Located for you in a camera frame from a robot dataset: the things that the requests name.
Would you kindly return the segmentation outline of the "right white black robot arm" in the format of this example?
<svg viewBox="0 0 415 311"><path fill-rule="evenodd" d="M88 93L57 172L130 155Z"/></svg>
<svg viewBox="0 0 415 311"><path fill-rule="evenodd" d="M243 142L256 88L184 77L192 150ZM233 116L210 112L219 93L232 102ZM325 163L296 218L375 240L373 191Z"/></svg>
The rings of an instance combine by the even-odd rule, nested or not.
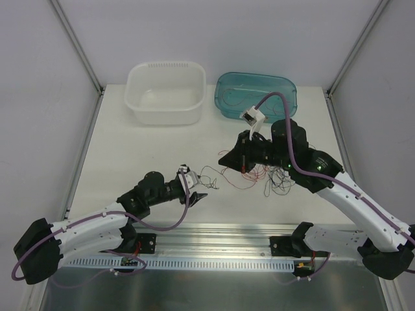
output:
<svg viewBox="0 0 415 311"><path fill-rule="evenodd" d="M329 154L311 148L306 131L292 119L276 121L270 139L248 130L241 132L219 164L241 173L256 165L281 168L296 185L333 204L358 228L346 232L302 222L291 236L277 239L279 256L334 253L362 262L386 280L408 271L414 260L414 226L392 216L363 193Z"/></svg>

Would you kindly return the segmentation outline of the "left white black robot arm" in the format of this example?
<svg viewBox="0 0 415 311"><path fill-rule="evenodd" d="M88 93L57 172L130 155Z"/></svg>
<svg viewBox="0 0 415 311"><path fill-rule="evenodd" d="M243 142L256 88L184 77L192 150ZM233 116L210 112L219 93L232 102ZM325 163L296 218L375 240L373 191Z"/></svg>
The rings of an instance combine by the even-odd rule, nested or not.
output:
<svg viewBox="0 0 415 311"><path fill-rule="evenodd" d="M45 218L34 221L13 248L18 261L12 279L38 284L79 257L105 251L133 253L144 244L134 224L155 229L143 220L151 207L165 202L178 200L189 209L206 197L193 191L199 184L200 175L187 166L181 166L171 181L152 171L133 189L97 212L53 223Z"/></svg>

